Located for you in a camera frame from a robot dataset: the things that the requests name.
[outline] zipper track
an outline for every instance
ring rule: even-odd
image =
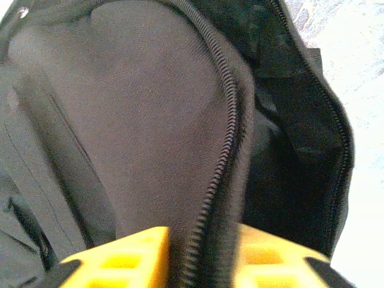
[[[214,32],[211,30],[210,25],[200,12],[188,1],[174,0],[171,1],[171,3],[176,5],[193,22],[207,44],[208,49],[211,51],[212,58],[223,84],[227,105],[227,127],[223,147],[215,168],[214,176],[209,183],[203,200],[203,206],[199,212],[185,251],[180,285],[181,287],[192,288],[199,285],[198,273],[203,256],[202,250],[208,232],[207,226],[212,217],[212,204],[218,193],[218,187],[228,168],[229,158],[235,149],[235,140],[239,124],[238,97],[235,77],[218,41],[214,37]]]
[[[322,75],[318,76],[316,72],[311,68],[310,64],[307,62],[307,59],[300,48],[298,41],[294,38],[293,35],[296,35],[297,32],[292,30],[289,26],[288,19],[286,17],[286,12],[282,9],[282,4],[280,0],[269,0],[270,5],[273,7],[274,12],[276,15],[280,18],[281,23],[284,25],[285,29],[288,32],[288,35],[290,39],[292,40],[292,43],[294,44],[295,49],[297,52],[299,52],[299,55],[305,65],[305,69],[307,72],[309,72],[309,75],[311,76],[312,80],[316,84],[316,88],[319,91],[319,93],[323,96],[323,99],[326,103],[326,105],[329,107],[330,111],[332,112],[332,117],[336,122],[336,126],[338,128],[339,134],[341,136],[341,139],[343,141],[343,151],[342,151],[342,166],[340,170],[337,173],[337,183],[335,188],[332,191],[332,206],[331,206],[331,218],[329,219],[329,222],[331,226],[328,228],[328,234],[327,239],[325,241],[325,250],[331,251],[334,245],[334,237],[335,237],[335,218],[337,213],[337,203],[338,203],[338,195],[339,192],[343,190],[345,183],[346,183],[346,169],[350,166],[352,160],[351,155],[353,154],[353,146],[351,145],[351,132],[347,133],[346,130],[343,128],[344,125],[347,125],[347,123],[342,122],[340,119],[338,113],[335,110],[335,100],[332,99],[331,96],[329,96],[329,93],[327,91],[327,88],[321,83],[319,80]]]

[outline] zipper teeth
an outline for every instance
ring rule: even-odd
[[[305,59],[305,56],[302,54],[299,46],[297,45],[295,39],[292,37],[292,34],[290,33],[290,28],[289,28],[289,24],[288,24],[288,21],[287,21],[287,17],[285,16],[285,13],[282,11],[282,9],[280,8],[278,2],[274,1],[274,0],[270,0],[269,3],[273,6],[275,12],[278,14],[281,22],[283,23],[284,27],[289,31],[289,35],[292,39],[292,42],[294,44],[294,46],[296,47],[297,51],[299,52],[302,60],[303,60],[303,63],[307,69],[308,72],[310,72],[310,75],[311,77],[313,78],[313,80],[316,82],[316,88],[317,90],[323,95],[323,99],[326,103],[326,105],[329,107],[330,111],[332,112],[332,117],[333,119],[336,121],[336,125],[337,125],[337,128],[339,130],[339,134],[341,136],[341,139],[343,141],[343,165],[340,169],[340,171],[338,172],[337,174],[337,183],[336,183],[336,186],[333,190],[333,194],[332,194],[332,206],[331,206],[331,219],[330,219],[330,222],[331,222],[331,227],[328,229],[328,239],[332,239],[332,234],[333,234],[333,231],[334,231],[334,219],[335,219],[335,212],[336,212],[336,204],[337,204],[337,191],[339,190],[339,188],[342,186],[343,184],[343,175],[346,171],[346,168],[347,168],[347,164],[349,162],[349,156],[350,156],[350,153],[351,153],[351,149],[349,147],[349,141],[348,141],[348,136],[347,136],[347,133],[345,132],[344,128],[343,128],[343,125],[340,121],[340,117],[337,115],[331,101],[329,100],[329,96],[327,95],[326,91],[322,88],[322,84],[319,82],[319,79],[317,78],[317,75],[315,74],[315,72],[312,71],[312,68],[310,67],[310,65],[307,63],[306,59]],[[327,241],[327,243],[329,243],[329,245],[333,245],[333,241]]]
[[[203,206],[196,220],[195,227],[190,236],[185,252],[184,267],[181,275],[181,287],[196,287],[198,285],[199,262],[202,257],[202,248],[206,238],[206,227],[212,212],[212,202],[217,194],[217,188],[227,169],[228,159],[235,145],[235,135],[238,126],[237,87],[235,78],[226,60],[226,57],[214,37],[205,18],[185,0],[174,0],[174,4],[193,22],[199,30],[217,66],[220,79],[223,83],[227,104],[227,127],[223,147],[210,181],[208,191],[203,200]]]

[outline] gray fabric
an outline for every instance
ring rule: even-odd
[[[322,54],[319,48],[308,48],[308,53],[310,57],[308,57],[311,61],[313,61],[314,66],[319,69],[321,73],[323,73],[323,61]]]
[[[241,87],[249,123],[252,77],[226,45],[241,65],[236,69],[246,82]],[[31,75],[20,94],[52,154],[61,148],[53,137],[61,130],[52,132],[58,127],[47,124],[55,121],[46,112],[50,95],[61,109],[106,189],[117,236],[170,226],[180,254],[214,174],[227,121],[215,65],[190,22],[156,2],[119,1],[71,24],[22,30],[9,57]],[[66,159],[54,160],[62,173]],[[243,160],[242,173],[247,164]],[[103,217],[94,195],[70,193]]]
[[[0,163],[25,197],[59,260],[85,249],[77,223],[62,195],[31,124],[13,89],[1,97]]]
[[[44,80],[36,77],[33,90],[28,78],[24,86],[15,84],[15,89],[20,91],[20,104],[29,113],[34,129],[42,135],[64,196],[73,204],[78,224],[86,228],[90,237],[86,239],[87,247],[105,244],[116,238],[114,211],[86,152],[50,96],[54,91],[50,91],[50,84]]]
[[[18,193],[0,167],[0,287],[6,288],[24,283],[30,283],[24,287],[31,287],[44,275],[40,249],[26,234],[11,206],[11,198]]]

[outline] black plastic piece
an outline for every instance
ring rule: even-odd
[[[311,257],[307,257],[305,260],[330,288],[354,288],[352,284],[333,270],[329,263]]]
[[[78,269],[80,264],[80,260],[73,260],[56,265],[46,274],[44,281],[36,288],[59,288],[61,284]]]

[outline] black fabric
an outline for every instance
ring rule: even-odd
[[[81,265],[80,260],[72,260],[66,263],[60,263],[53,267],[36,288],[58,288],[69,278]]]
[[[7,60],[24,74],[17,91],[24,96],[33,130],[42,138],[85,238],[96,245],[113,239],[116,222],[118,236],[158,223],[171,223],[177,227],[176,237],[184,236],[219,155],[225,123],[215,69],[210,59],[200,59],[208,54],[205,45],[198,44],[200,35],[196,40],[196,30],[185,18],[170,25],[176,13],[170,16],[160,5],[140,9],[129,7],[129,1],[40,2],[44,9],[19,22],[10,20],[0,44],[15,34]],[[114,3],[100,6],[107,2]],[[235,163],[242,172],[228,175],[226,183],[244,190],[245,167],[251,161],[243,221],[331,256],[345,222],[353,143],[341,104],[320,76],[318,51],[301,47],[295,30],[284,26],[264,1],[193,2],[242,53],[256,79],[251,92],[256,96],[254,131],[242,135],[254,136],[252,158],[240,153],[243,159]],[[186,35],[181,33],[184,24],[190,26]],[[192,44],[186,44],[191,35]],[[1,46],[5,55],[7,49]],[[236,55],[231,49],[229,55]],[[232,65],[236,73],[239,62]],[[201,69],[193,73],[193,68]],[[133,85],[132,75],[156,85]],[[176,92],[167,86],[175,79]],[[144,92],[132,86],[144,87]],[[205,100],[209,104],[201,106]],[[199,113],[198,121],[185,119],[191,112]],[[201,275],[210,281],[206,286],[229,285],[226,276],[235,246],[232,237],[227,241],[225,233],[216,233],[236,233],[240,196],[228,187],[220,190],[204,252]],[[100,232],[106,237],[100,239]]]
[[[329,288],[354,288],[352,284],[331,268],[329,263],[310,257],[305,258],[305,260]]]

